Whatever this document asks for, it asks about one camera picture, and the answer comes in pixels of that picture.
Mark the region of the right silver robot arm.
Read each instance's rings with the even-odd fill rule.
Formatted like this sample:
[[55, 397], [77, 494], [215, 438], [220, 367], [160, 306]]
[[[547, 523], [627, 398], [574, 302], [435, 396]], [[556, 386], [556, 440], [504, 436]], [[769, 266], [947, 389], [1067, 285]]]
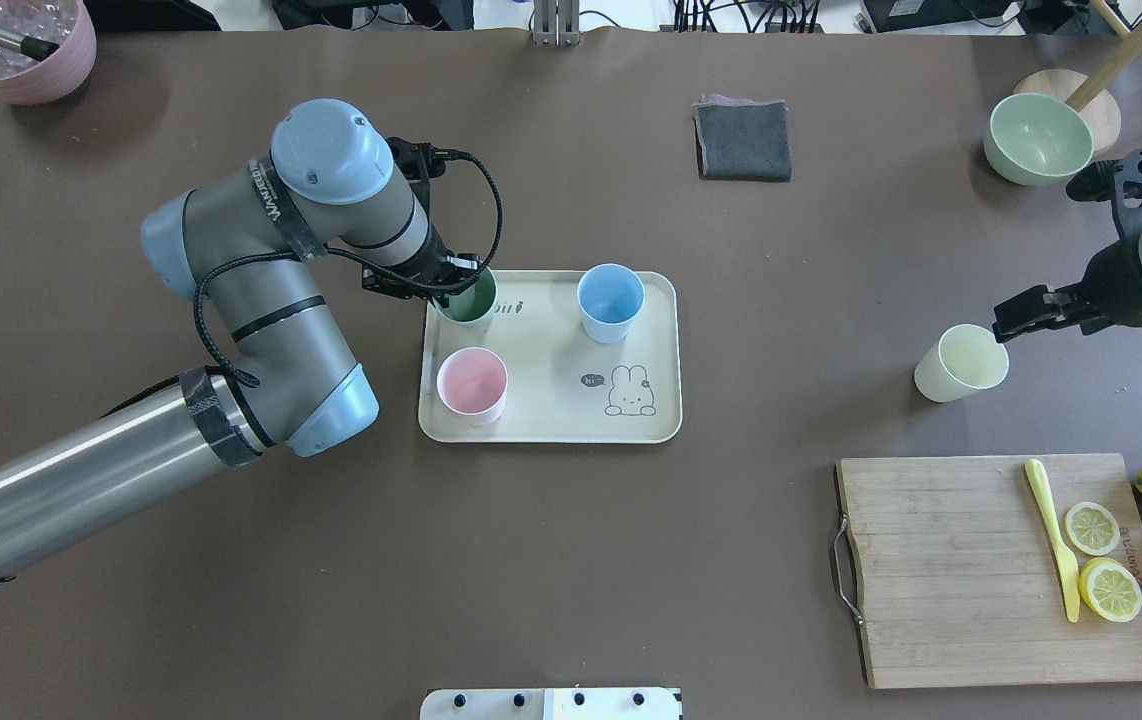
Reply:
[[1093, 334], [1119, 325], [1142, 328], [1142, 205], [1112, 201], [1118, 241], [1088, 261], [1077, 283], [1051, 290], [1037, 283], [994, 310], [994, 336], [1000, 343], [1022, 334], [1077, 327]]

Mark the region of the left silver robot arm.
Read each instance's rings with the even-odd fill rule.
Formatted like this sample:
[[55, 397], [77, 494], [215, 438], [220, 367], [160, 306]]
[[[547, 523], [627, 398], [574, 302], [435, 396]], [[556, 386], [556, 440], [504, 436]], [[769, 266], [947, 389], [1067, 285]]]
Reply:
[[493, 254], [453, 253], [431, 181], [478, 159], [385, 138], [346, 101], [288, 111], [246, 168], [152, 211], [140, 245], [191, 306], [210, 363], [0, 466], [0, 587], [19, 571], [278, 445], [300, 457], [370, 427], [373, 387], [311, 265], [343, 258], [361, 286], [449, 304]]

